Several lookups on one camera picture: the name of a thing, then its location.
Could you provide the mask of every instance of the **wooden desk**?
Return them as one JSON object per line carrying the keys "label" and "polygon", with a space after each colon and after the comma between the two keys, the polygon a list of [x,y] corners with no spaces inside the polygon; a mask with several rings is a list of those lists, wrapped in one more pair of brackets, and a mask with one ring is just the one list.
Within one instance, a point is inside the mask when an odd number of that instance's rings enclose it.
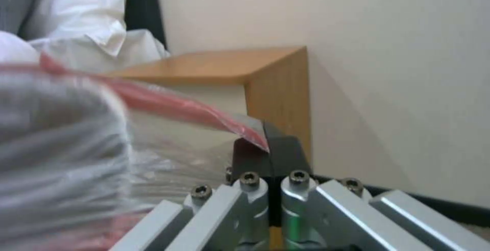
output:
{"label": "wooden desk", "polygon": [[[110,75],[166,86],[243,85],[248,115],[297,136],[311,158],[306,47],[184,54]],[[271,248],[280,247],[280,229],[272,228]]]}

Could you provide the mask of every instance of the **plastic bag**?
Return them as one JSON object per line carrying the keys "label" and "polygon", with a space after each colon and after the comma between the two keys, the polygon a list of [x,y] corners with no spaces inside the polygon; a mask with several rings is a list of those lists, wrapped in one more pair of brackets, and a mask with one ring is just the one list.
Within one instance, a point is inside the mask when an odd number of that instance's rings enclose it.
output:
{"label": "plastic bag", "polygon": [[223,182],[232,143],[193,148],[174,128],[268,150],[260,122],[240,120],[162,87],[0,66],[0,248],[109,249],[162,199]]}

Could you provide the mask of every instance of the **machine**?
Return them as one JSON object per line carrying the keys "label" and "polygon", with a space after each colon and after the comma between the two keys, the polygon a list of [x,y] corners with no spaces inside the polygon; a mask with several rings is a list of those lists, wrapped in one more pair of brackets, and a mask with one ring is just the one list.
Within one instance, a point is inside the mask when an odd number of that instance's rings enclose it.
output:
{"label": "machine", "polygon": [[162,201],[111,250],[268,250],[271,226],[286,249],[490,250],[458,224],[490,226],[487,209],[315,176],[295,137],[264,129],[271,153],[237,140],[223,185]]}

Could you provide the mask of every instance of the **white wall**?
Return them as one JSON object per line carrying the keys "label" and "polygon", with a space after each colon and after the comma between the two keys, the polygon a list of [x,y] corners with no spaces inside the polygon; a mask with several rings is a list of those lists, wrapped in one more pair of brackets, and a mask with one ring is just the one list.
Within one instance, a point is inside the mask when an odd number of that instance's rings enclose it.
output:
{"label": "white wall", "polygon": [[490,207],[490,0],[161,0],[173,54],[307,45],[317,173]]}

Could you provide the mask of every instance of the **screw head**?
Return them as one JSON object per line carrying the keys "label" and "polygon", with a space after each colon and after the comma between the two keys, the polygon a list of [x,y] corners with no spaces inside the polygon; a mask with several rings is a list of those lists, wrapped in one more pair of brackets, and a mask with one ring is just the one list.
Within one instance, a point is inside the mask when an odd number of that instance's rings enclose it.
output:
{"label": "screw head", "polygon": [[289,174],[289,183],[302,185],[310,182],[310,175],[303,170],[294,170]]}
{"label": "screw head", "polygon": [[344,178],[340,182],[349,191],[351,191],[358,197],[362,197],[364,185],[359,180],[355,178]]}
{"label": "screw head", "polygon": [[211,187],[207,184],[201,184],[201,185],[196,185],[194,188],[191,190],[191,197],[192,199],[197,199],[197,200],[207,200],[211,197],[213,194],[213,191]]}
{"label": "screw head", "polygon": [[226,179],[226,182],[229,184],[231,183],[231,175],[233,173],[233,168],[231,167],[226,167],[226,170],[225,170],[225,179]]}
{"label": "screw head", "polygon": [[242,190],[254,190],[259,187],[259,174],[255,171],[247,171],[240,176],[240,188]]}

